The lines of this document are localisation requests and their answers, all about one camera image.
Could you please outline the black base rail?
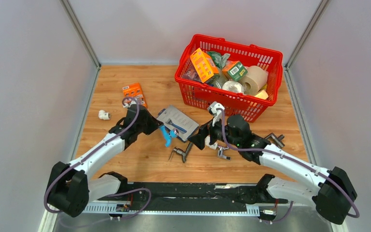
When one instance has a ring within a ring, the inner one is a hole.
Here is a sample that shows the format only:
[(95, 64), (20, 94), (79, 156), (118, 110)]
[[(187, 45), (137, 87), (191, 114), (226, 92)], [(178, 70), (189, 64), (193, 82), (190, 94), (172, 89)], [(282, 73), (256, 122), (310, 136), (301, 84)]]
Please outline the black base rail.
[(242, 212), (246, 205), (269, 204), (277, 200), (255, 184), (130, 182), (118, 192), (134, 191), (105, 200), (132, 203), (148, 211)]

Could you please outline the green plastic bag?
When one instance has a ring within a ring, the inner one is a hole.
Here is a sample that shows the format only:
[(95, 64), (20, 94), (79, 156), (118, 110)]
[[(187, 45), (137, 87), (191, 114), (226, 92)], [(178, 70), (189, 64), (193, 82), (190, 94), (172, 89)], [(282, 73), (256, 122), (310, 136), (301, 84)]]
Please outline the green plastic bag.
[(211, 57), (216, 67), (223, 69), (230, 57), (229, 53), (223, 55), (216, 51), (208, 51), (207, 54)]

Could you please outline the dark metal faucet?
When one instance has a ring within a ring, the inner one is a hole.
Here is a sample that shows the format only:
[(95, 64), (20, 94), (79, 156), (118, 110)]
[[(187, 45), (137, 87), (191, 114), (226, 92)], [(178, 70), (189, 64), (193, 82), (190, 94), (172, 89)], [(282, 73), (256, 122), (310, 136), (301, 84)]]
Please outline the dark metal faucet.
[(285, 136), (283, 134), (276, 136), (274, 133), (270, 133), (265, 137), (265, 139), (267, 140), (272, 140), (275, 143), (275, 145), (279, 148), (285, 147), (285, 144), (283, 143), (284, 138)]
[(177, 154), (177, 155), (182, 157), (182, 162), (186, 163), (188, 154), (191, 151), (192, 146), (193, 146), (193, 143), (189, 142), (185, 150), (182, 150), (182, 149), (177, 148), (177, 147), (173, 148), (171, 153), (170, 153), (170, 156), (169, 156), (168, 160), (170, 161), (172, 159), (173, 155)]

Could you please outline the white wrapped roll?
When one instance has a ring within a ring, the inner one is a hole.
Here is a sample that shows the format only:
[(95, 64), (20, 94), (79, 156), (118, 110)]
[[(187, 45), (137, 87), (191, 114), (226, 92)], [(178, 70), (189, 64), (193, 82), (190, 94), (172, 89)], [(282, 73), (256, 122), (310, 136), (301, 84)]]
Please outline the white wrapped roll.
[(223, 84), (222, 89), (233, 93), (244, 93), (245, 91), (244, 86), (236, 81), (226, 81)]

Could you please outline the orange blister pack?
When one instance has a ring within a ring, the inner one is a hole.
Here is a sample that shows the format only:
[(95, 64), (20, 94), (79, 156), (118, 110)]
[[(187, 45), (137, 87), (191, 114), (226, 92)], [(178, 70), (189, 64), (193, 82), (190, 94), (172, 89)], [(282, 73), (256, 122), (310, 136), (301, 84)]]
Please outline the orange blister pack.
[(134, 97), (137, 98), (138, 102), (145, 108), (148, 108), (146, 98), (143, 94), (143, 89), (140, 83), (134, 83), (122, 87), (122, 93), (124, 97)]

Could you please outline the yellow sponge block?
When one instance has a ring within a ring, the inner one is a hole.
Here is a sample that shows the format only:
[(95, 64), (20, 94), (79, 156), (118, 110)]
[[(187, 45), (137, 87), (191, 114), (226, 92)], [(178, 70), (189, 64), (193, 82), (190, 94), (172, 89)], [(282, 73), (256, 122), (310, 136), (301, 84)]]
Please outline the yellow sponge block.
[(262, 89), (254, 97), (259, 98), (259, 99), (262, 99), (262, 100), (267, 100), (268, 97), (269, 97), (269, 95), (266, 92), (266, 90)]

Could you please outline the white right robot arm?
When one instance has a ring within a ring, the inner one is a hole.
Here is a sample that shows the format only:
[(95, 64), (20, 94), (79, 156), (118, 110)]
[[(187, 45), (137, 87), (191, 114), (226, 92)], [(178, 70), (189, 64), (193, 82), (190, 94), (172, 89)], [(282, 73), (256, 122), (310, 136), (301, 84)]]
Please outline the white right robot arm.
[(360, 217), (355, 205), (357, 192), (344, 169), (335, 166), (330, 170), (290, 155), (253, 133), (241, 115), (228, 119), (213, 118), (201, 125), (189, 141), (200, 150), (222, 141), (230, 149), (238, 151), (245, 160), (272, 168), (293, 179), (291, 182), (271, 174), (264, 175), (256, 189), (257, 198), (262, 202), (275, 198), (304, 204), (338, 225), (343, 224), (347, 217)]

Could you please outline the orange carton box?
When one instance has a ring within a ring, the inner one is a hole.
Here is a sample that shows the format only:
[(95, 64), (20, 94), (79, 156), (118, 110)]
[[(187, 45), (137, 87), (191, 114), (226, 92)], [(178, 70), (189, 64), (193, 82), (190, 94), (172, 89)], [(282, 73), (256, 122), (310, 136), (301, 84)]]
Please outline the orange carton box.
[(220, 77), (219, 70), (215, 66), (214, 61), (201, 48), (191, 53), (189, 58), (202, 83), (208, 83)]

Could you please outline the white plastic pipe elbow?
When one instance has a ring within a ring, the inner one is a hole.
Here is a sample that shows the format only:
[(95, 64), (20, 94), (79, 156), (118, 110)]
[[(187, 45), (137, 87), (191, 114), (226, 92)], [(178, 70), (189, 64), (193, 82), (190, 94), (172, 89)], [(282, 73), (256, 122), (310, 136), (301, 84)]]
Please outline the white plastic pipe elbow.
[(106, 112), (104, 110), (99, 110), (98, 118), (100, 120), (110, 120), (111, 119), (111, 114), (110, 114), (110, 112)]

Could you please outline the blue plastic water faucet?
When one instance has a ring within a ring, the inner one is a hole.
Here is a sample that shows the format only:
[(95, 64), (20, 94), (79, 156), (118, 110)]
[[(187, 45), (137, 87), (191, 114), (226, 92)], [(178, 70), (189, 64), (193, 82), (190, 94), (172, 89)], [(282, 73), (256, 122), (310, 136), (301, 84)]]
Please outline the blue plastic water faucet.
[(176, 138), (179, 135), (179, 132), (176, 128), (170, 130), (165, 125), (159, 127), (162, 132), (163, 138), (165, 139), (165, 147), (169, 147), (173, 138)]

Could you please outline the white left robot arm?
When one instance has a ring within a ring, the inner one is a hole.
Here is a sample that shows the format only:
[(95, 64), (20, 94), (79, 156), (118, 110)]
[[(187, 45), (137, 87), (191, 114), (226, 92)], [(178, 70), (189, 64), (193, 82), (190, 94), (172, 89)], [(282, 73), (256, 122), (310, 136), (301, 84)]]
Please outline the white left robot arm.
[(128, 107), (127, 114), (109, 129), (105, 137), (80, 157), (64, 163), (59, 161), (51, 170), (43, 197), (45, 209), (51, 213), (80, 215), (88, 203), (112, 195), (123, 200), (128, 187), (125, 177), (110, 172), (92, 180), (94, 174), (111, 158), (137, 141), (140, 134), (149, 135), (163, 126), (142, 105)]

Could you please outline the green small box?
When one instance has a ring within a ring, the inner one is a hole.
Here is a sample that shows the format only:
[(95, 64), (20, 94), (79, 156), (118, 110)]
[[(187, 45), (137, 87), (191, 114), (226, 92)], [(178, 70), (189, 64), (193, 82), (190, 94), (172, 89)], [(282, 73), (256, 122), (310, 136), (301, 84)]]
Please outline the green small box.
[(240, 61), (227, 61), (222, 72), (228, 80), (238, 82), (246, 76), (248, 70)]

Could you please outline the dark metal faucet right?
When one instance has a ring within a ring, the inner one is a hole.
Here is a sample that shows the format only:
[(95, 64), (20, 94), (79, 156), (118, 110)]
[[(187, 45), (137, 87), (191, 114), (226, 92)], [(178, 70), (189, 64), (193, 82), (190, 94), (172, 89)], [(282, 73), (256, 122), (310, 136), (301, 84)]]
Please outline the dark metal faucet right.
[(275, 143), (275, 145), (279, 148), (285, 147), (285, 144), (283, 143), (284, 138), (285, 136), (283, 134), (276, 136), (274, 133), (270, 133), (265, 137), (265, 139), (267, 140), (272, 140)]

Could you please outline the beige toilet paper roll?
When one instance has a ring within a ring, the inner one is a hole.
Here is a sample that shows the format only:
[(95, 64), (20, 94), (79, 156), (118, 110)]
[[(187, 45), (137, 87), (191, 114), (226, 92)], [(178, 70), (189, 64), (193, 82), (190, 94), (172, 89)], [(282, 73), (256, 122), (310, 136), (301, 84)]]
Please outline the beige toilet paper roll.
[(243, 86), (245, 95), (256, 95), (261, 88), (265, 86), (268, 80), (268, 72), (259, 66), (250, 66), (247, 68), (247, 73), (239, 83)]

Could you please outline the red plastic shopping basket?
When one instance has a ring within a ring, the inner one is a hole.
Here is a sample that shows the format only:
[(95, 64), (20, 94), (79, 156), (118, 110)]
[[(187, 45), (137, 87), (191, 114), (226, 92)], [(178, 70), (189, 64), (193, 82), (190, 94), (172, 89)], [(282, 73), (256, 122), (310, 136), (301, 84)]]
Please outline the red plastic shopping basket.
[[(220, 77), (208, 83), (202, 83), (191, 60), (190, 55), (196, 49), (203, 52), (216, 51), (220, 54), (229, 53), (228, 61), (240, 61), (247, 69), (259, 66), (268, 72), (267, 83), (262, 89), (269, 97), (262, 100), (244, 93), (233, 93), (222, 89), (228, 80), (218, 68)], [(283, 76), (283, 54), (279, 51), (251, 45), (243, 45), (226, 41), (224, 38), (195, 34), (189, 45), (183, 51), (179, 66), (174, 75), (185, 104), (201, 109), (207, 109), (213, 102), (222, 104), (227, 116), (240, 114), (248, 122), (254, 122), (269, 106), (277, 101), (278, 89)]]

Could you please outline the blue grey razor box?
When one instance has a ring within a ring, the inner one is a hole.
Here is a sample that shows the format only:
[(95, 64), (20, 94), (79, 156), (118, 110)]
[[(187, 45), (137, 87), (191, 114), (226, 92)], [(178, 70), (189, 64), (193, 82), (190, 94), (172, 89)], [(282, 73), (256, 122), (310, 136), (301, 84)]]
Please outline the blue grey razor box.
[(192, 120), (185, 113), (173, 105), (162, 109), (157, 119), (164, 123), (169, 130), (176, 129), (179, 132), (178, 138), (182, 142), (187, 142), (189, 137), (199, 128), (199, 124)]

